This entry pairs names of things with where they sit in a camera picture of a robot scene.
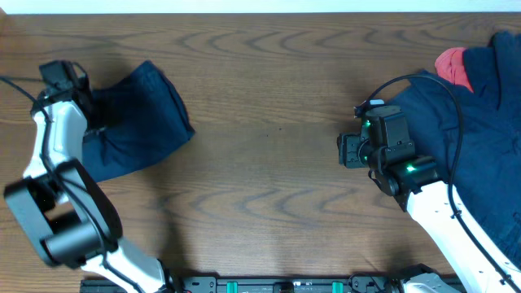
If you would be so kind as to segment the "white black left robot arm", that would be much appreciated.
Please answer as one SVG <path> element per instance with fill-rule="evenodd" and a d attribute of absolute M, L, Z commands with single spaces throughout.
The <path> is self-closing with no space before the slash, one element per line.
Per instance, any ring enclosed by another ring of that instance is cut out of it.
<path fill-rule="evenodd" d="M 182 291 L 160 260 L 124 237 L 115 207 L 82 164 L 90 88 L 48 85 L 32 102 L 32 157 L 4 199 L 41 260 L 96 273 L 127 292 Z"/>

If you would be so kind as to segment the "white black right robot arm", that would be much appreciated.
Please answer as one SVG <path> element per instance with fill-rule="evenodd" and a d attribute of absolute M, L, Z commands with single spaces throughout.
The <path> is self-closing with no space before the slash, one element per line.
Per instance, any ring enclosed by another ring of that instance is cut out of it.
<path fill-rule="evenodd" d="M 342 133 L 339 163 L 368 168 L 369 178 L 429 234 L 467 292 L 518 292 L 520 269 L 493 243 L 442 181 L 436 162 L 417 155 L 408 137 L 396 144 L 379 135 Z"/>

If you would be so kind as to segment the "dark navy shorts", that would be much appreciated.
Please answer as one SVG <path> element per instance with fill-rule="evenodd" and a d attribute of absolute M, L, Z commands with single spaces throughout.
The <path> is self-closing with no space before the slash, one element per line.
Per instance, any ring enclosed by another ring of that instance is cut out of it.
<path fill-rule="evenodd" d="M 195 134 L 173 83 L 149 60 L 93 96 L 102 128 L 85 136 L 82 163 L 96 182 L 157 164 Z"/>

